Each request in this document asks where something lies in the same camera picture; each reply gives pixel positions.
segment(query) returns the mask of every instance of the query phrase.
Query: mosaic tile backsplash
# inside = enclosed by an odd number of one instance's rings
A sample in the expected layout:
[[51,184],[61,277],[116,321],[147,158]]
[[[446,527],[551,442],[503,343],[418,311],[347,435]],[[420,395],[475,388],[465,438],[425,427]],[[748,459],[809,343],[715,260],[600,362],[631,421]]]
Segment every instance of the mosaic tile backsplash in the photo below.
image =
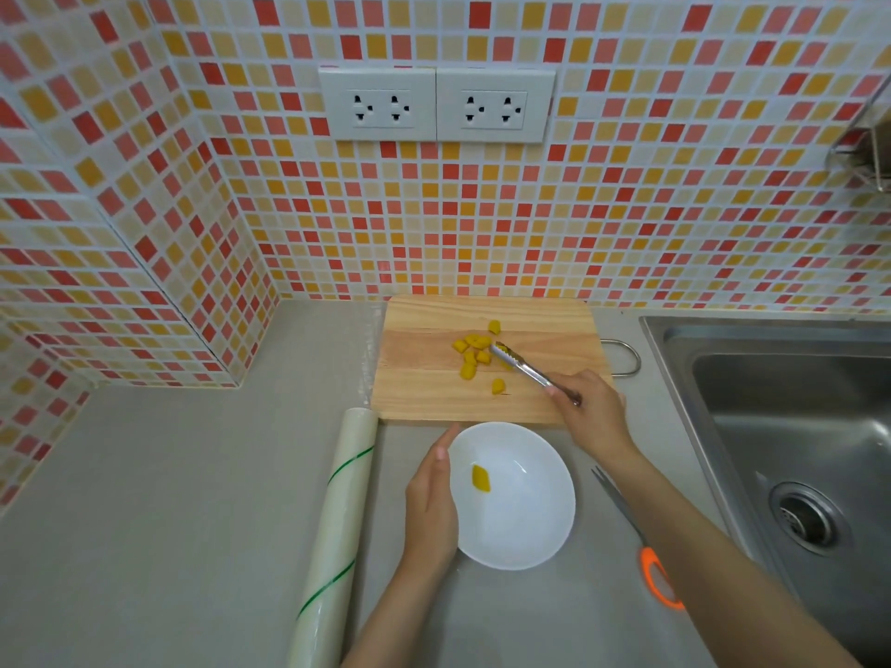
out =
[[[0,0],[0,505],[94,385],[239,385],[284,298],[887,313],[891,204],[824,156],[889,27],[888,0]],[[318,66],[360,64],[552,66],[544,143],[334,141]]]

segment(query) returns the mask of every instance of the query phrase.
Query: green stripe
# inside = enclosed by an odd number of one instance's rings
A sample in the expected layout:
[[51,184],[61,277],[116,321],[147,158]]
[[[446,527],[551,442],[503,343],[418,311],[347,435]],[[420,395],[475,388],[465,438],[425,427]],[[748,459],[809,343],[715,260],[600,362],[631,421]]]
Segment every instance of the green stripe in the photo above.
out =
[[336,476],[338,473],[340,473],[340,471],[342,471],[343,468],[344,468],[347,464],[352,464],[354,461],[356,461],[356,460],[358,460],[360,457],[362,457],[362,456],[368,454],[368,453],[371,452],[372,450],[374,450],[374,446],[373,446],[373,445],[372,445],[372,447],[370,447],[370,448],[368,448],[368,449],[366,449],[366,450],[362,450],[362,451],[359,452],[359,454],[357,454],[355,457],[353,457],[352,459],[347,460],[347,461],[345,461],[343,464],[341,464],[341,465],[337,468],[337,470],[335,470],[334,473],[331,474],[331,477],[328,479],[328,482],[326,483],[326,485],[330,485],[330,484],[331,484],[331,481],[334,480],[334,476]]
[[328,584],[325,584],[324,586],[322,586],[321,588],[319,588],[315,593],[313,593],[313,595],[312,595],[308,600],[306,600],[306,604],[305,604],[304,606],[300,607],[300,611],[297,612],[297,618],[298,618],[298,619],[300,618],[300,615],[303,614],[303,612],[304,612],[304,610],[306,609],[306,607],[310,606],[310,605],[313,603],[313,600],[315,600],[318,596],[320,596],[320,595],[322,595],[324,592],[326,592],[331,586],[333,586],[334,584],[337,584],[338,580],[339,580],[344,574],[346,574],[347,572],[349,572],[349,571],[350,571],[350,568],[351,568],[353,565],[355,565],[355,558],[353,558],[353,562],[351,562],[349,565],[347,565],[346,567],[344,567],[344,568],[340,571],[340,573],[339,573],[337,576],[335,576],[333,579],[331,579],[331,580],[328,582]]

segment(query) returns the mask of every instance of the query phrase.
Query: person's left hand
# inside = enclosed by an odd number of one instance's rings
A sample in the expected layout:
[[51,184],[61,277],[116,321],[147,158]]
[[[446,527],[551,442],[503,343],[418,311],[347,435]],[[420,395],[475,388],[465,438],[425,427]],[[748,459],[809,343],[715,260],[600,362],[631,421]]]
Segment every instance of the person's left hand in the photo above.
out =
[[433,443],[406,488],[406,548],[400,567],[437,579],[458,550],[458,511],[449,485],[448,447],[461,425],[452,424]]

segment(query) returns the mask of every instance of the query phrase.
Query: stainless steel sink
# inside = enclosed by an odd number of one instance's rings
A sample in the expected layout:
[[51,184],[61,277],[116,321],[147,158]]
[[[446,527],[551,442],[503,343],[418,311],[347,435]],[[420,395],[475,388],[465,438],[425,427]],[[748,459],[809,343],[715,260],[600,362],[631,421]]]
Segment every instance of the stainless steel sink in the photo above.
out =
[[641,323],[730,536],[891,665],[891,324]]

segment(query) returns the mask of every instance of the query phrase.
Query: sink drain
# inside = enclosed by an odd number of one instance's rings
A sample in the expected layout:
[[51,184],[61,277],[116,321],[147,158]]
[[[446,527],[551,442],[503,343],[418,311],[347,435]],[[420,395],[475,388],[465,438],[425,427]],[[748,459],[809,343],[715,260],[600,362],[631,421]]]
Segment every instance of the sink drain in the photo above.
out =
[[777,524],[800,546],[824,555],[838,544],[844,518],[814,488],[800,482],[781,482],[771,492],[770,503]]

